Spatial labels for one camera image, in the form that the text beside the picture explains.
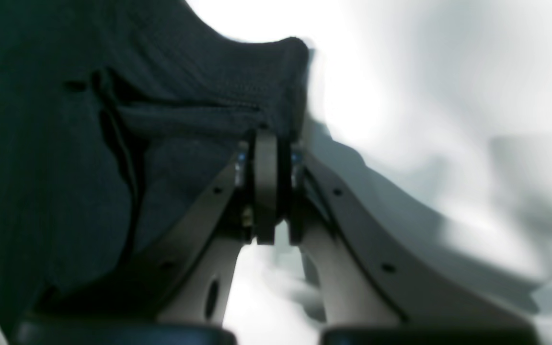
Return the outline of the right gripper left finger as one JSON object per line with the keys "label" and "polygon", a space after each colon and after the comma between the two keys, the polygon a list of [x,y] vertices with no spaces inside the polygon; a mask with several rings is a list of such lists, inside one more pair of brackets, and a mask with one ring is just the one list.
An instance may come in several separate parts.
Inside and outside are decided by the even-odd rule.
{"label": "right gripper left finger", "polygon": [[220,327],[243,227],[248,144],[166,234],[121,268],[50,302],[37,314],[76,320],[133,320]]}

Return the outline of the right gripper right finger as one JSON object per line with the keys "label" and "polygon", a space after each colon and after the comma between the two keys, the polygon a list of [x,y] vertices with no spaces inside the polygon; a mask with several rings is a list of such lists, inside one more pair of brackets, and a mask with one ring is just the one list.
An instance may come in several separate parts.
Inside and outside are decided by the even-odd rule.
{"label": "right gripper right finger", "polygon": [[290,243],[315,264],[333,331],[532,331],[403,247],[300,145],[286,167]]}

